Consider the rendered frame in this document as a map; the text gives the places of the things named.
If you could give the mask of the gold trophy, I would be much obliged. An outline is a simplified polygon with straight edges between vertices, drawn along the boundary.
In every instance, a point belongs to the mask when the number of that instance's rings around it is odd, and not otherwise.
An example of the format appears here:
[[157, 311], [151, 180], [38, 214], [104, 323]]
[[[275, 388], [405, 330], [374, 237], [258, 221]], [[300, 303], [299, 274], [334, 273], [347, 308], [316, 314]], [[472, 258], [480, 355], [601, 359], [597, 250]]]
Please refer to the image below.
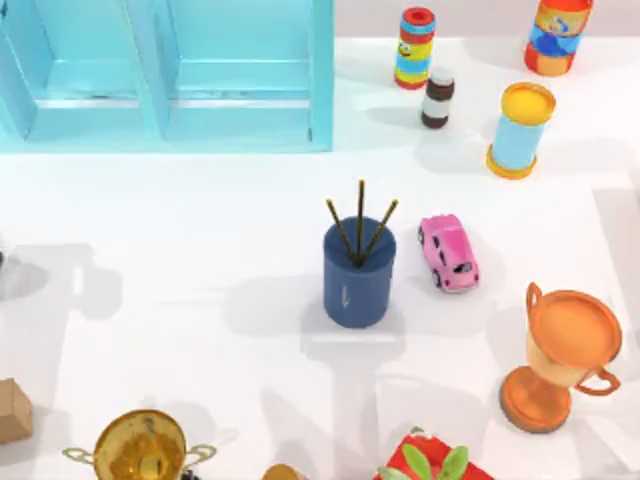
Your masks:
[[216, 453], [208, 444], [189, 448], [177, 421], [155, 409], [132, 410], [113, 420], [92, 452], [62, 451], [69, 460], [91, 466], [98, 480], [181, 480]]

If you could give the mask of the pink toy car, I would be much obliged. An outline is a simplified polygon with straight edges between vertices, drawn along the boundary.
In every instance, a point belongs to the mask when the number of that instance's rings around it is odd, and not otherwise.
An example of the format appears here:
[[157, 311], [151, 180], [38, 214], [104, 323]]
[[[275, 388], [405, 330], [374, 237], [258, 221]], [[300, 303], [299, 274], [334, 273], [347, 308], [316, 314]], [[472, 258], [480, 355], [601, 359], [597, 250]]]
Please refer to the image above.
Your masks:
[[460, 292], [479, 284], [478, 263], [456, 215], [422, 218], [417, 235], [434, 285], [439, 290]]

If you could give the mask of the dark blue cylindrical pot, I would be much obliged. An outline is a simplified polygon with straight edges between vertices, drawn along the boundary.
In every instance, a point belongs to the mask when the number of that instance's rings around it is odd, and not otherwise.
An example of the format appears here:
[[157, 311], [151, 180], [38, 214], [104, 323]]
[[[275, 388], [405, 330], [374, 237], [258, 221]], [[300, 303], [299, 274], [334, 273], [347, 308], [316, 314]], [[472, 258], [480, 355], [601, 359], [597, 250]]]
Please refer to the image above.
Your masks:
[[324, 236], [323, 302], [326, 313], [345, 328], [379, 322], [389, 305], [396, 240], [384, 229], [361, 267], [355, 267], [336, 226]]

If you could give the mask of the brown cardboard box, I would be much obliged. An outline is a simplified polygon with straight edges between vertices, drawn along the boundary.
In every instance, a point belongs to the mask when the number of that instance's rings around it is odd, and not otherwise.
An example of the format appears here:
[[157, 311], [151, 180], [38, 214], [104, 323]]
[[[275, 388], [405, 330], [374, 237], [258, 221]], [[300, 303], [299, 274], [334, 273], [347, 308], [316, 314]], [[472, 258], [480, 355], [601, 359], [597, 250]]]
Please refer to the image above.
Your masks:
[[32, 404], [14, 378], [0, 380], [0, 445], [30, 438]]

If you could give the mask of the thin brown stick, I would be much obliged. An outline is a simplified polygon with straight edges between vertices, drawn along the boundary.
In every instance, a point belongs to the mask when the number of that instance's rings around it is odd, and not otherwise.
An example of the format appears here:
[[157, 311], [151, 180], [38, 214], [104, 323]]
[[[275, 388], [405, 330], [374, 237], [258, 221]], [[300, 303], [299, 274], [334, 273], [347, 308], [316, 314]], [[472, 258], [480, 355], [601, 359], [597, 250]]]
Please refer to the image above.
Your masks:
[[365, 196], [365, 180], [358, 181], [358, 205], [356, 217], [356, 252], [355, 264], [360, 266], [362, 263], [362, 233], [363, 233], [363, 213], [364, 213], [364, 196]]
[[350, 244], [349, 239], [348, 239], [348, 237], [347, 237], [347, 235], [346, 235], [346, 233], [344, 231], [344, 228], [342, 226], [341, 220], [340, 220], [340, 218], [339, 218], [339, 216], [337, 214], [337, 211], [335, 209], [335, 206], [334, 206], [332, 200], [327, 198], [326, 199], [326, 205], [327, 205], [327, 207], [329, 209], [329, 212], [330, 212], [330, 214], [331, 214], [331, 216], [333, 218], [336, 230], [339, 233], [339, 236], [340, 236], [340, 238], [341, 238], [341, 240], [342, 240], [342, 242], [343, 242], [343, 244], [345, 246], [347, 257], [351, 261], [351, 263], [354, 264], [356, 257], [354, 256], [353, 250], [351, 248], [351, 244]]
[[371, 254], [371, 252], [373, 251], [376, 243], [378, 242], [380, 236], [382, 235], [383, 231], [386, 228], [386, 225], [391, 217], [391, 215], [394, 213], [397, 205], [398, 205], [399, 201], [397, 199], [394, 199], [391, 201], [391, 204], [389, 205], [389, 208], [387, 209], [383, 219], [378, 223], [378, 226], [376, 228], [376, 230], [374, 231], [374, 234], [372, 235], [369, 244], [367, 245], [365, 251], [360, 255], [359, 257], [359, 266], [362, 266], [367, 258], [369, 257], [369, 255]]

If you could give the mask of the light blue rack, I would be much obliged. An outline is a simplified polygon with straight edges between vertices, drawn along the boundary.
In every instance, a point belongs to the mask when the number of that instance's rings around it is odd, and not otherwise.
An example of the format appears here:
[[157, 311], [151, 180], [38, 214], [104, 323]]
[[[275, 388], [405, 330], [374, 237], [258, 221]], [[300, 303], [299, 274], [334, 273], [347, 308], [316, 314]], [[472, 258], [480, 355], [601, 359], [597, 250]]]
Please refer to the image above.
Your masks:
[[0, 0], [0, 152], [316, 152], [334, 0]]

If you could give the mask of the orange and blue can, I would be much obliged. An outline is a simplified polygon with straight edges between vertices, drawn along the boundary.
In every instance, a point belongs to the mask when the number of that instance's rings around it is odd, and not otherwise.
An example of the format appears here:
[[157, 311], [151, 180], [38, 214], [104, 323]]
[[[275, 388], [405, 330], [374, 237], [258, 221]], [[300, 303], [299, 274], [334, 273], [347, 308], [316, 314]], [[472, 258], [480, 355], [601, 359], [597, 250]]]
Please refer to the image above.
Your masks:
[[540, 0], [524, 51], [524, 63], [542, 76], [566, 74], [588, 22], [594, 0]]

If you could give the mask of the orange trophy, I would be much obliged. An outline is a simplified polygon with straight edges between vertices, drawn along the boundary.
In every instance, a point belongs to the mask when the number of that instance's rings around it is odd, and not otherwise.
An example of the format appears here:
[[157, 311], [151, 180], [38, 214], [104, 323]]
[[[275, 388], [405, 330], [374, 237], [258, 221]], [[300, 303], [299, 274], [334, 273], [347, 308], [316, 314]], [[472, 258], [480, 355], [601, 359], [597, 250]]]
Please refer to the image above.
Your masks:
[[608, 396], [620, 388], [607, 366], [620, 352], [622, 330], [607, 305], [574, 290], [543, 293], [532, 282], [526, 310], [527, 364], [505, 377], [500, 405], [520, 430], [550, 433], [567, 420], [572, 390]]

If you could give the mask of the red pot with green plant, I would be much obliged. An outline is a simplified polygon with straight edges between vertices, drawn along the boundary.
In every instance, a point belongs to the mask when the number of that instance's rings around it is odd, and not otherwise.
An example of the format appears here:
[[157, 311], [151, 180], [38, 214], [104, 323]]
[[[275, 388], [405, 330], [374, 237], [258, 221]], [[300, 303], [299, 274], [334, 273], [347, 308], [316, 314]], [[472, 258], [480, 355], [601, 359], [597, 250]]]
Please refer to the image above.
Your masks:
[[469, 459], [465, 445], [450, 447], [422, 428], [412, 428], [373, 480], [495, 480]]

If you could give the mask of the brown and white bottle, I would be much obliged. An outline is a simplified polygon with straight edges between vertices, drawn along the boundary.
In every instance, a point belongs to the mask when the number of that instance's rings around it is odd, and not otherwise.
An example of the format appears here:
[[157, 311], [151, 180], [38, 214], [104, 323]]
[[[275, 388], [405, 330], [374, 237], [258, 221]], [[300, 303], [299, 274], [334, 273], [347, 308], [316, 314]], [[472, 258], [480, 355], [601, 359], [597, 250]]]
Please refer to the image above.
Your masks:
[[444, 67], [433, 67], [421, 106], [421, 120], [426, 127], [440, 129], [447, 124], [454, 91], [454, 75]]

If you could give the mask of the light blue and yellow can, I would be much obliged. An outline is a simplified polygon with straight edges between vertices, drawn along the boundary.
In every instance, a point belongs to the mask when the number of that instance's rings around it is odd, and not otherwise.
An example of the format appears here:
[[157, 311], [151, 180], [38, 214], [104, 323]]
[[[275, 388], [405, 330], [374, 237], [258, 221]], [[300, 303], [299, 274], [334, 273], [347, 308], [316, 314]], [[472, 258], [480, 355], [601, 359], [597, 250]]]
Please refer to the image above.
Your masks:
[[487, 166], [496, 175], [517, 180], [532, 172], [539, 142], [555, 106], [553, 94], [536, 83], [517, 82], [504, 91], [502, 113], [486, 154]]

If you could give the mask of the orange rounded object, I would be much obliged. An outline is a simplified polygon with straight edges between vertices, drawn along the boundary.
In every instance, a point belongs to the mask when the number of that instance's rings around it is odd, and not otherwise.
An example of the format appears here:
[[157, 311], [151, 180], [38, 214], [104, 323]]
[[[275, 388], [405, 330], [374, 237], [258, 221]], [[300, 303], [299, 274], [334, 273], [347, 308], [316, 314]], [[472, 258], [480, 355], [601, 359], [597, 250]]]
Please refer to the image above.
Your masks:
[[270, 466], [263, 474], [261, 480], [309, 480], [294, 467], [280, 463]]

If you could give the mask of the striped can with cartoon face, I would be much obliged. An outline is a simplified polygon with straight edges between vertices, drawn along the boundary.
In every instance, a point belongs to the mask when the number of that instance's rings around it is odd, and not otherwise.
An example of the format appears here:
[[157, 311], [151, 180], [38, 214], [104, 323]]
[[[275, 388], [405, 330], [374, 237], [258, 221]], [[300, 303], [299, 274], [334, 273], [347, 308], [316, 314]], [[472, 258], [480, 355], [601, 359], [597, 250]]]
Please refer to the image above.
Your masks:
[[400, 20], [394, 79], [407, 90], [425, 86], [431, 63], [436, 17], [421, 6], [407, 8]]

